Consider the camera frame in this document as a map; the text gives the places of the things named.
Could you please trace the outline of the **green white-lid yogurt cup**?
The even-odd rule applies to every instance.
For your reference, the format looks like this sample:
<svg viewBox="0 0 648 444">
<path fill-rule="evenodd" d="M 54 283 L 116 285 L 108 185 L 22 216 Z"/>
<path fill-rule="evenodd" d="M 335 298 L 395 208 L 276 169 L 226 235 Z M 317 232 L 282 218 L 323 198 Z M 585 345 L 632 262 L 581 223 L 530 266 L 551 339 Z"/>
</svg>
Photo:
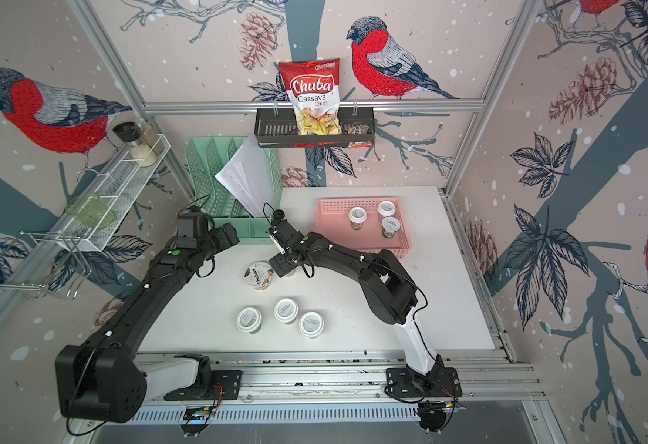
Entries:
<svg viewBox="0 0 648 444">
<path fill-rule="evenodd" d="M 381 232 L 386 239 L 392 239 L 401 228 L 402 223 L 395 216 L 387 216 L 381 220 Z"/>
</svg>

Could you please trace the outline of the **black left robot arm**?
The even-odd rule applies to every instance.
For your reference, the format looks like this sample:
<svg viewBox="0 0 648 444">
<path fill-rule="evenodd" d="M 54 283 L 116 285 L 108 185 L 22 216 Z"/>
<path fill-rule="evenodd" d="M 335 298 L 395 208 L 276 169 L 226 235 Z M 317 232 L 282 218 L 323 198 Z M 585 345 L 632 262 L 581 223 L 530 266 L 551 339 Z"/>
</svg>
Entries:
<svg viewBox="0 0 648 444">
<path fill-rule="evenodd" d="M 169 301 L 203 264 L 240 240 L 235 227 L 216 226 L 211 215 L 192 208 L 177 218 L 177 232 L 151 260 L 134 294 L 82 345 L 64 347 L 55 360 L 61 414 L 67 419 L 125 423 L 144 401 L 192 385 L 199 364 L 179 358 L 187 379 L 167 377 L 158 385 L 139 369 L 139 347 Z"/>
</svg>

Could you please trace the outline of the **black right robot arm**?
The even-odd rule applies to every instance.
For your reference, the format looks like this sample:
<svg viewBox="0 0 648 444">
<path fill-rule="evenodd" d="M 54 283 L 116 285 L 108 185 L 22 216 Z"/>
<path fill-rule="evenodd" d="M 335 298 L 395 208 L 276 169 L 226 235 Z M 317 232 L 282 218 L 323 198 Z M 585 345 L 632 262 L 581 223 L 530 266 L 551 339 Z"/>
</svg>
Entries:
<svg viewBox="0 0 648 444">
<path fill-rule="evenodd" d="M 428 301 L 418 299 L 424 293 L 391 251 L 363 253 L 314 231 L 303 234 L 280 209 L 270 219 L 268 234 L 279 250 L 269 260 L 278 277 L 300 268 L 311 279 L 317 269 L 325 268 L 357 282 L 374 316 L 396 328 L 410 370 L 427 377 L 442 366 L 418 322 L 418 313 L 428 307 Z"/>
</svg>

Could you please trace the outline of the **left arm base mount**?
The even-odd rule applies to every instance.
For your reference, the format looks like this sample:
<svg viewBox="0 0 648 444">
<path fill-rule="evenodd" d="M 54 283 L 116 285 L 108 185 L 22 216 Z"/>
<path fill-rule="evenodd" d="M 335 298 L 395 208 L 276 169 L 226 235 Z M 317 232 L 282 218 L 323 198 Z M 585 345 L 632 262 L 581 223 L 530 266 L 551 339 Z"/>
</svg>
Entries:
<svg viewBox="0 0 648 444">
<path fill-rule="evenodd" d="M 224 401 L 238 399 L 243 371 L 213 370 L 206 355 L 186 354 L 180 358 L 196 360 L 196 378 L 193 384 L 178 388 L 163 396 L 165 401 L 203 401 L 204 405 L 187 407 L 183 414 L 181 430 L 186 438 L 197 438 L 216 418 Z"/>
</svg>

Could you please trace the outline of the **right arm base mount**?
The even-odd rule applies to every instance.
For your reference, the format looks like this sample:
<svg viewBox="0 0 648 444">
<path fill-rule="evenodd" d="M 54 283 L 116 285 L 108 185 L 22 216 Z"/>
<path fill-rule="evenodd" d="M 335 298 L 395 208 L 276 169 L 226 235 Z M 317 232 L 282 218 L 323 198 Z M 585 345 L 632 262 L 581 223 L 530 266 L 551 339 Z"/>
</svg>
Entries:
<svg viewBox="0 0 648 444">
<path fill-rule="evenodd" d="M 388 368 L 383 391 L 398 403 L 416 407 L 419 426 L 436 433 L 448 426 L 463 395 L 457 370 L 446 366 L 440 355 L 426 375 L 409 366 Z"/>
</svg>

